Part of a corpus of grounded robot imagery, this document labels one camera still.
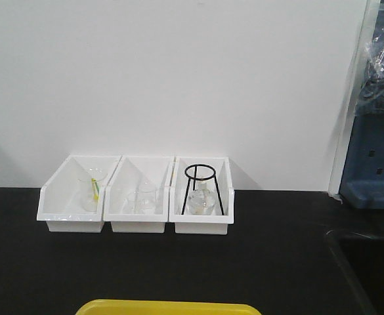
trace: yellow tray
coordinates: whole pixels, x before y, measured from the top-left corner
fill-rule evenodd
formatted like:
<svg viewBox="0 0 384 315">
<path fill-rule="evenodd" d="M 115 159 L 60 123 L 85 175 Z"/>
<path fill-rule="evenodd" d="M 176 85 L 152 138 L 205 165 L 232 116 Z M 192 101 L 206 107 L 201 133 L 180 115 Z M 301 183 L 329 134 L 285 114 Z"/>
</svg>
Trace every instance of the yellow tray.
<svg viewBox="0 0 384 315">
<path fill-rule="evenodd" d="M 94 300 L 76 315 L 261 315 L 244 304 Z"/>
</svg>

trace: sink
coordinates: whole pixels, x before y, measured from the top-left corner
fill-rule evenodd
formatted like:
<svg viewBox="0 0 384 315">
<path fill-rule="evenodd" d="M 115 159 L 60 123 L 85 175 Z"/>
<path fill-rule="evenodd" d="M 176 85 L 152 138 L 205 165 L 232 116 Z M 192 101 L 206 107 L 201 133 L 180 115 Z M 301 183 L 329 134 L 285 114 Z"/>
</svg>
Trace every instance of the sink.
<svg viewBox="0 0 384 315">
<path fill-rule="evenodd" d="M 327 239 L 364 313 L 384 315 L 384 236 L 331 231 Z"/>
</svg>

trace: black countertop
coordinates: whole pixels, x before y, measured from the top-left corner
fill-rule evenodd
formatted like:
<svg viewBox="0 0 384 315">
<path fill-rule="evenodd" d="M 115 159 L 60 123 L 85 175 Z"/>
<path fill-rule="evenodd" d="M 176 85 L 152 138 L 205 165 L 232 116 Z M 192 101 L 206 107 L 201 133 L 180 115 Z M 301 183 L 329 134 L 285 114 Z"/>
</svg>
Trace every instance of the black countertop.
<svg viewBox="0 0 384 315">
<path fill-rule="evenodd" d="M 326 241 L 384 212 L 320 192 L 237 191 L 227 236 L 50 233 L 39 189 L 0 188 L 0 314 L 75 314 L 93 299 L 244 303 L 264 315 L 362 314 Z"/>
</svg>

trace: storage bin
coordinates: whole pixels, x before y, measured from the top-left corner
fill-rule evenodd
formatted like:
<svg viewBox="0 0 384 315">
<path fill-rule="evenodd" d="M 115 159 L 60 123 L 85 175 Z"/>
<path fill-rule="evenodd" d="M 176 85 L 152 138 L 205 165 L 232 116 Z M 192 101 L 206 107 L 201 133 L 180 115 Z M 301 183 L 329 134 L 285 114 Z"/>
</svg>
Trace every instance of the storage bin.
<svg viewBox="0 0 384 315">
<path fill-rule="evenodd" d="M 120 157 L 68 156 L 40 190 L 37 220 L 51 232 L 101 232 L 105 188 Z"/>
<path fill-rule="evenodd" d="M 113 232 L 164 232 L 173 166 L 174 157 L 123 156 L 106 189 Z"/>
<path fill-rule="evenodd" d="M 209 165 L 214 168 L 224 215 L 221 213 L 221 204 L 218 198 L 216 198 L 215 208 L 211 215 L 193 215 L 187 209 L 182 214 L 184 197 L 188 186 L 188 177 L 184 171 L 188 166 L 195 164 Z M 205 172 L 205 169 L 203 169 L 202 174 L 197 174 L 198 177 L 202 178 L 210 175 L 211 171 Z M 217 194 L 215 181 L 211 178 L 206 180 L 206 183 L 208 189 Z M 170 193 L 169 221 L 175 223 L 176 233 L 227 234 L 228 225 L 234 223 L 234 189 L 232 187 L 230 163 L 227 157 L 176 157 Z"/>
<path fill-rule="evenodd" d="M 261 315 L 245 304 L 95 300 L 76 315 Z"/>
<path fill-rule="evenodd" d="M 355 208 L 384 209 L 384 114 L 355 118 L 339 193 Z"/>
</svg>

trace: black metal ring stand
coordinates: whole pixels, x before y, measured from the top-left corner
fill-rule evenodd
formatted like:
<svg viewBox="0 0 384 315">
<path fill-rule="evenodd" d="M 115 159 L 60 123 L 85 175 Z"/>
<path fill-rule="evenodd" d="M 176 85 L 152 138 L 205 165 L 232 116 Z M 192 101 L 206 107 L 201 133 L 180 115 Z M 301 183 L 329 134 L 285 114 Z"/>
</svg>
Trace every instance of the black metal ring stand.
<svg viewBox="0 0 384 315">
<path fill-rule="evenodd" d="M 210 169 L 212 170 L 212 175 L 211 176 L 208 176 L 208 177 L 197 177 L 197 174 L 198 174 L 198 167 L 206 167 L 207 169 Z M 194 168 L 194 176 L 192 175 L 189 175 L 187 173 L 187 171 L 189 169 L 192 169 Z M 190 181 L 193 180 L 193 190 L 196 190 L 196 181 L 199 180 L 199 181 L 204 181 L 204 180 L 209 180 L 209 179 L 213 179 L 215 181 L 215 187 L 217 189 L 217 194 L 218 194 L 218 200 L 219 200 L 219 205 L 221 207 L 221 213 L 222 215 L 224 215 L 224 208 L 223 208 L 223 202 L 221 201 L 221 195 L 219 193 L 219 187 L 218 187 L 218 181 L 217 181 L 217 177 L 215 176 L 216 175 L 216 171 L 215 169 L 210 166 L 210 165 L 206 165 L 206 164 L 193 164 L 193 165 L 190 165 L 188 167 L 186 167 L 186 169 L 184 170 L 184 174 L 187 176 L 188 178 L 188 181 L 187 181 L 187 188 L 186 188 L 186 194 L 184 195 L 184 203 L 183 203 L 183 209 L 181 211 L 181 214 L 183 215 L 184 214 L 184 209 L 186 208 L 186 202 L 187 202 L 187 195 L 189 193 L 189 189 L 190 189 Z"/>
</svg>

